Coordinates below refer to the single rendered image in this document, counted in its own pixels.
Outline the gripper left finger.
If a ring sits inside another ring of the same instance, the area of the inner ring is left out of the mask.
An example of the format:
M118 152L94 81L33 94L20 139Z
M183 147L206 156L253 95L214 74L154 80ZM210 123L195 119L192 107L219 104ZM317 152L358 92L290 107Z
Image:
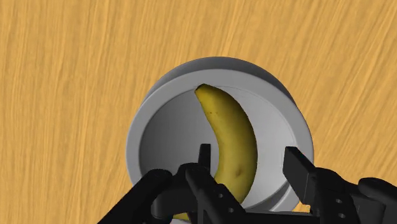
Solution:
M209 173L211 145L201 144L197 163L180 165L175 175L148 171L98 224L171 224L187 213L193 224L243 224L245 209Z

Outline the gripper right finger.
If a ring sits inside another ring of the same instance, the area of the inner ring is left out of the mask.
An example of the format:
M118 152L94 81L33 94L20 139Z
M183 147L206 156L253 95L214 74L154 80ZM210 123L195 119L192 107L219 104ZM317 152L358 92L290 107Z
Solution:
M350 183L294 146L285 148L282 172L319 224L397 224L397 186L383 179Z

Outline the yellow banana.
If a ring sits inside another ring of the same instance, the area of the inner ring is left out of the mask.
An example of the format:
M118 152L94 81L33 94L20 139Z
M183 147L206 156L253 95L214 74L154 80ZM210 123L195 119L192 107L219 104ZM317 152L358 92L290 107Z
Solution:
M240 204L257 171L258 150L251 122L237 100L220 88L201 84L195 95L218 143L214 180L224 185Z

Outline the grey bowl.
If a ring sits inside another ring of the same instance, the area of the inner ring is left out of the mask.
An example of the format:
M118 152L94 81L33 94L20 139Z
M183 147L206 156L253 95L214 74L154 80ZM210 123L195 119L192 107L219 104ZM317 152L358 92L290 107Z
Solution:
M216 171L217 141L194 92L203 83L226 91L238 101L254 129L258 166L243 206L256 213L293 210L299 200L282 172L284 151L295 146L313 159L308 125L276 77L257 65L230 57L184 63L153 85L127 137L130 180L136 183L152 169L176 172L181 164L197 161L202 143L211 145L211 171Z

